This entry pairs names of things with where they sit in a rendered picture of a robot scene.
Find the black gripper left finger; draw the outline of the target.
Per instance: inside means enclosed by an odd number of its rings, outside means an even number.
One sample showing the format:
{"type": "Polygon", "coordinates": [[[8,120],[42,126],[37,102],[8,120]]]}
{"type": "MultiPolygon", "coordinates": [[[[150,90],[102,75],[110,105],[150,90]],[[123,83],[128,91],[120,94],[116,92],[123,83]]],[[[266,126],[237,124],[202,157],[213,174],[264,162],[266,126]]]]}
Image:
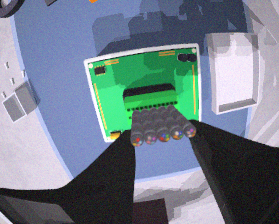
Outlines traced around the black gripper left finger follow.
{"type": "Polygon", "coordinates": [[[131,224],[134,192],[130,129],[63,188],[0,188],[0,212],[13,224],[131,224]]]}

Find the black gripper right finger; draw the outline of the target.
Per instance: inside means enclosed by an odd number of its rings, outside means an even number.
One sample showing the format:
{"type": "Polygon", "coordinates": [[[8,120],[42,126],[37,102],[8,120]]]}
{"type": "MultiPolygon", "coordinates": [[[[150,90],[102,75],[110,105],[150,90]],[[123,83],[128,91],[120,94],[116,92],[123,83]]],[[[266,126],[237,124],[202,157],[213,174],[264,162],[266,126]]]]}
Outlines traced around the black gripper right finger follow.
{"type": "Polygon", "coordinates": [[[224,224],[263,224],[279,204],[279,147],[196,119],[190,139],[224,224]]]}

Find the blue work mat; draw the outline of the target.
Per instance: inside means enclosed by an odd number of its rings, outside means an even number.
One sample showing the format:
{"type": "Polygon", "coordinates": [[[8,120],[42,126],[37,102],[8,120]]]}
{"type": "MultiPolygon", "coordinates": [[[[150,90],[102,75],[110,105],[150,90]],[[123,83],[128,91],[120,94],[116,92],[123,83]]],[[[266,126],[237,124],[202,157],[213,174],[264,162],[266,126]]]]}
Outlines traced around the blue work mat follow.
{"type": "MultiPolygon", "coordinates": [[[[9,16],[19,69],[35,115],[70,180],[112,143],[104,143],[84,59],[160,45],[198,43],[202,121],[248,139],[252,107],[212,112],[206,34],[249,32],[247,0],[25,0],[9,16]]],[[[191,141],[134,147],[135,183],[200,171],[191,141]]]]}

